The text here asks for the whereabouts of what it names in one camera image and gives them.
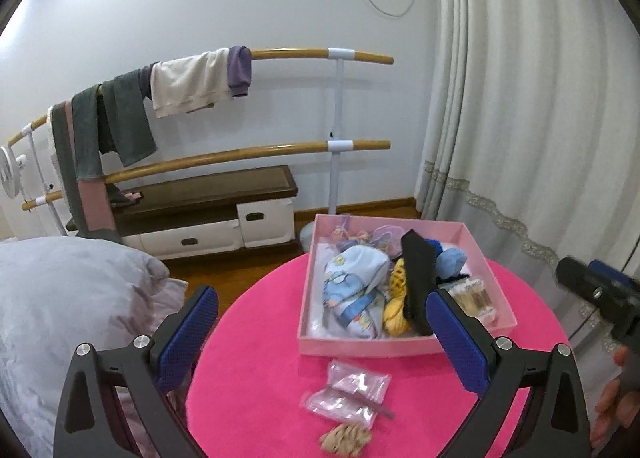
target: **pillow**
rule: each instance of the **pillow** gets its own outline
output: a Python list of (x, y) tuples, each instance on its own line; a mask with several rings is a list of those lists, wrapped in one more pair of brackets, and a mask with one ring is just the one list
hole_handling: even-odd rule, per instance
[[(76, 347), (127, 346), (180, 309), (187, 283), (139, 250), (36, 238), (0, 246), (0, 409), (33, 458), (50, 458)], [(155, 456), (129, 393), (119, 393), (143, 456)]]

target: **pink box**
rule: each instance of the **pink box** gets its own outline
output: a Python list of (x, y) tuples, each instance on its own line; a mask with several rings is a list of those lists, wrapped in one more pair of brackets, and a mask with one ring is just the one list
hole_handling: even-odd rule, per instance
[[(300, 325), (298, 326), (298, 344), (303, 355), (323, 355), (336, 357), (400, 357), (441, 353), (442, 347), (436, 336), (401, 337), (395, 339), (318, 339), (308, 335), (310, 298), (314, 279), (314, 268), (318, 245), (329, 241), (335, 228), (342, 224), (344, 217), (339, 215), (316, 215), (314, 237), (311, 244), (309, 263), (306, 270), (305, 292), (303, 295)], [(351, 216), (348, 230), (356, 234), (360, 231), (373, 231), (383, 225), (395, 225), (408, 231), (414, 229), (418, 234), (451, 243), (462, 249), (467, 255), (467, 266), (472, 276), (482, 278), (487, 294), (497, 311), (497, 316), (487, 329), (493, 337), (508, 335), (518, 324), (513, 310), (504, 296), (500, 284), (495, 279), (489, 264), (471, 233), (463, 223), (435, 222), (430, 220), (408, 220), (399, 218), (377, 218), (371, 216)]]

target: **pink tablecloth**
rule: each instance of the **pink tablecloth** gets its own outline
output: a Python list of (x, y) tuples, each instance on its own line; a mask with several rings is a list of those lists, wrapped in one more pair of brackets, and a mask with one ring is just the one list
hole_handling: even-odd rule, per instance
[[(210, 457), (326, 456), (318, 438), (335, 422), (300, 408), (305, 392), (324, 386), (331, 360), (298, 353), (307, 257), (285, 263), (244, 293), (204, 348), (187, 415), (190, 432)], [(491, 267), (518, 319), (511, 337), (520, 347), (550, 350), (567, 342), (554, 314), (526, 283), (497, 263)], [(364, 458), (436, 456), (476, 401), (444, 354), (353, 362), (392, 376), (385, 406), (396, 419), (376, 419)], [(488, 456), (502, 455), (525, 397), (525, 391), (518, 393)]]

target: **curtain fold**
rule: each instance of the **curtain fold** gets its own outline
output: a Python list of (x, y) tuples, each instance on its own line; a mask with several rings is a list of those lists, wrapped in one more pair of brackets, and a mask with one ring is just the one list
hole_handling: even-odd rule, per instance
[(615, 343), (553, 272), (640, 267), (638, 33), (617, 0), (441, 0), (438, 34), (418, 209), (541, 295), (596, 398)]

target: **silver screw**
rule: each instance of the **silver screw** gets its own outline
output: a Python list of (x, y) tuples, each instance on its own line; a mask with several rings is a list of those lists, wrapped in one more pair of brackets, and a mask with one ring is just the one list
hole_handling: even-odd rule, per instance
[(508, 337), (498, 337), (495, 343), (500, 350), (511, 350), (511, 348), (513, 348), (513, 341)]
[(138, 337), (133, 339), (133, 346), (135, 346), (136, 348), (144, 348), (149, 344), (150, 340), (151, 339), (149, 339), (148, 335), (139, 335)]
[(571, 348), (569, 348), (569, 346), (567, 346), (566, 344), (559, 344), (558, 352), (560, 353), (560, 355), (568, 357), (569, 355), (571, 355)]
[(78, 348), (76, 348), (76, 353), (79, 356), (87, 355), (87, 353), (89, 353), (90, 351), (91, 351), (91, 346), (89, 346), (87, 343), (82, 343), (81, 345), (78, 346)]

